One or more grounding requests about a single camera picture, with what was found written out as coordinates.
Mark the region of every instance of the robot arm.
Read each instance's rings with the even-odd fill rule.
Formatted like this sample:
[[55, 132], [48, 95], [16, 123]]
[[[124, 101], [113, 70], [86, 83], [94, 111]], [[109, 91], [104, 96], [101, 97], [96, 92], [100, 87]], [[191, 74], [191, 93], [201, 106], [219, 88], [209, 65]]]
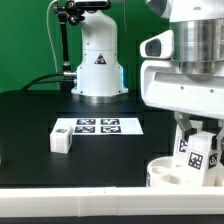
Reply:
[[[169, 18], [170, 27], [141, 44], [141, 55], [148, 59], [141, 68], [142, 98], [148, 106], [175, 111], [182, 134], [178, 136], [181, 141], [175, 145], [174, 155], [179, 158], [183, 153], [179, 151], [182, 142], [187, 147], [182, 161], [189, 172], [193, 171], [193, 176], [201, 172], [201, 167], [199, 170], [190, 167], [194, 153], [197, 159], [203, 158], [209, 164], [214, 160], [216, 165], [224, 150], [224, 1], [146, 3], [160, 17]], [[189, 119], [191, 114], [218, 119], [221, 131], [217, 136], [203, 131], [196, 133]], [[214, 171], [215, 166], [210, 165], [205, 166], [206, 175]]]
[[61, 28], [64, 73], [71, 72], [66, 23], [69, 22], [73, 26], [78, 25], [85, 19], [83, 16], [85, 11], [96, 12], [97, 10], [106, 10], [110, 7], [111, 3], [108, 0], [67, 0], [64, 7], [58, 6], [58, 3], [55, 3], [54, 11], [58, 16]]
[[[62, 28], [67, 21], [73, 26], [80, 23], [82, 27], [83, 60], [77, 68], [76, 85], [71, 90], [75, 99], [109, 103], [128, 92], [123, 85], [123, 68], [117, 61], [117, 25], [102, 12], [110, 7], [109, 0], [70, 0], [57, 10], [59, 21], [63, 16]], [[67, 43], [66, 30], [62, 40], [63, 37]]]

